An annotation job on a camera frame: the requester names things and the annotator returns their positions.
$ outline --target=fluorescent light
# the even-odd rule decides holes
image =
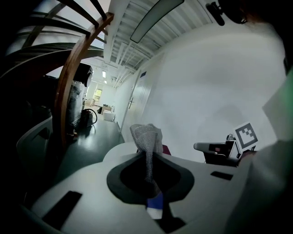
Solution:
[[[130,39],[138,43],[160,19],[182,3],[184,0],[159,0],[136,27]]]

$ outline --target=corridor floor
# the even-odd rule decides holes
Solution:
[[[81,130],[78,139],[68,147],[54,184],[80,168],[102,162],[108,151],[121,143],[124,143],[124,140],[116,123],[97,120],[91,127]]]

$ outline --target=towel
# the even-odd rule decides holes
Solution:
[[[130,127],[131,135],[139,152],[146,153],[146,181],[154,183],[152,178],[152,153],[162,153],[162,131],[153,124],[134,124]]]
[[[152,176],[152,153],[162,153],[162,131],[153,124],[134,124],[130,127],[131,135],[139,152],[146,153],[146,178],[153,187],[153,198],[147,199],[146,211],[152,219],[161,219],[163,215],[163,194]]]

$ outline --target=wooden railing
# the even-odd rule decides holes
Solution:
[[[55,31],[43,31],[45,26],[59,27],[64,29],[69,29],[75,32],[82,33],[80,39],[75,44],[74,48],[71,50],[59,77],[59,83],[57,87],[55,105],[54,105],[54,116],[53,116],[53,128],[54,136],[56,136],[58,142],[62,149],[66,149],[66,132],[65,132],[65,117],[67,110],[67,102],[69,98],[69,93],[71,89],[71,84],[76,73],[76,70],[84,58],[87,49],[90,47],[94,39],[98,39],[105,43],[98,37],[100,32],[108,34],[105,27],[111,23],[114,18],[112,13],[105,13],[101,8],[98,0],[90,0],[95,8],[100,13],[101,17],[95,20],[91,15],[89,15],[81,6],[79,6],[74,0],[59,0],[59,4],[54,7],[49,13],[33,12],[33,15],[44,15],[44,17],[33,17],[31,16],[28,21],[25,22],[24,26],[36,26],[32,32],[22,32],[18,36],[29,34],[26,39],[24,47],[32,46],[35,39],[40,33],[61,33],[66,35],[78,36],[67,32],[55,32]],[[81,16],[89,20],[92,25],[85,29],[82,26],[69,21],[63,17],[57,16],[57,13],[62,10],[65,6],[70,7]]]

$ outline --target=white door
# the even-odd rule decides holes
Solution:
[[[154,59],[150,65],[142,68],[139,72],[138,80],[133,90],[133,94],[129,102],[129,108],[127,109],[122,126],[121,133],[125,142],[133,141],[130,133],[130,126],[141,123],[141,117],[146,107],[148,97],[153,83],[157,78],[160,61],[160,59]]]

